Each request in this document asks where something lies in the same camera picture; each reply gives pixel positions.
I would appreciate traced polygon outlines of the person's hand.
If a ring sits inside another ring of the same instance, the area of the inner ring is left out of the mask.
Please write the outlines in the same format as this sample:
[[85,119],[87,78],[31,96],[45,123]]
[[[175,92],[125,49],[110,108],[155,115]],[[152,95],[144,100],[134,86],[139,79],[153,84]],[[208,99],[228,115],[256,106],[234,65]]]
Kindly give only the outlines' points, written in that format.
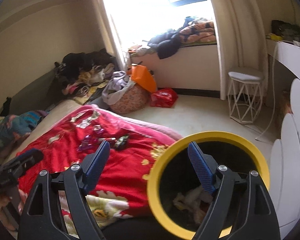
[[[21,215],[27,199],[27,194],[23,192],[21,189],[19,189],[19,195],[20,195],[20,203],[18,205],[18,212],[19,215]],[[15,231],[16,228],[10,223],[8,217],[5,215],[3,211],[3,207],[6,207],[10,203],[10,201],[11,201],[10,197],[4,194],[0,195],[0,221],[7,230]]]

